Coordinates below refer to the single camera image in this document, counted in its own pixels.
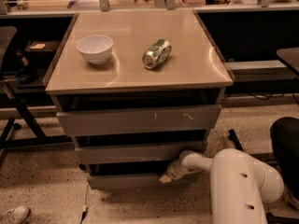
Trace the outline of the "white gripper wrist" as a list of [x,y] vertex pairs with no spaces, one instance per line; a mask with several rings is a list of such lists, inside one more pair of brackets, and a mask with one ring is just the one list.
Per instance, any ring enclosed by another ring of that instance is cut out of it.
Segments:
[[181,164],[179,160],[174,160],[167,167],[167,175],[161,175],[159,177],[159,181],[163,184],[166,184],[170,183],[172,180],[179,180],[185,175],[193,175],[199,172],[199,169],[190,169]]

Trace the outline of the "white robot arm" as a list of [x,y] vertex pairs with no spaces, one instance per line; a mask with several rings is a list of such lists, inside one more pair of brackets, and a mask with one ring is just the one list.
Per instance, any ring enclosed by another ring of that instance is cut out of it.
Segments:
[[210,174],[213,224],[267,224],[263,205],[278,200],[284,190],[275,168],[234,148],[213,158],[185,150],[159,180],[169,183],[200,171]]

